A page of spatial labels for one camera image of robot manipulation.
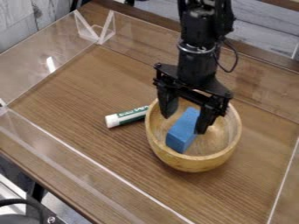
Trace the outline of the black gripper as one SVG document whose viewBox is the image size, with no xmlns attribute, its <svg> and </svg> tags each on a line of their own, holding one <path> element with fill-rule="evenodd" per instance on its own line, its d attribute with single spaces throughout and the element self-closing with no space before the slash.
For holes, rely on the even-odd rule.
<svg viewBox="0 0 299 224">
<path fill-rule="evenodd" d="M 216 77 L 220 67 L 220 46 L 206 51 L 178 46 L 177 65 L 156 63 L 153 84 L 158 107 L 168 119 L 182 98 L 200 106 L 194 133 L 202 135 L 218 116 L 224 116 L 232 93 Z"/>
</svg>

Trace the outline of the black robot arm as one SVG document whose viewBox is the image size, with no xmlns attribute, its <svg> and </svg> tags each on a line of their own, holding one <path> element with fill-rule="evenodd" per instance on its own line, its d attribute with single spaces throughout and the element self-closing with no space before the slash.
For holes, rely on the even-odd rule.
<svg viewBox="0 0 299 224">
<path fill-rule="evenodd" d="M 177 0 L 181 36 L 176 65 L 153 65 L 161 114 L 170 117 L 182 98 L 200 106 L 193 133 L 202 134 L 226 113 L 233 94 L 218 82 L 220 47 L 233 31 L 230 0 Z"/>
</svg>

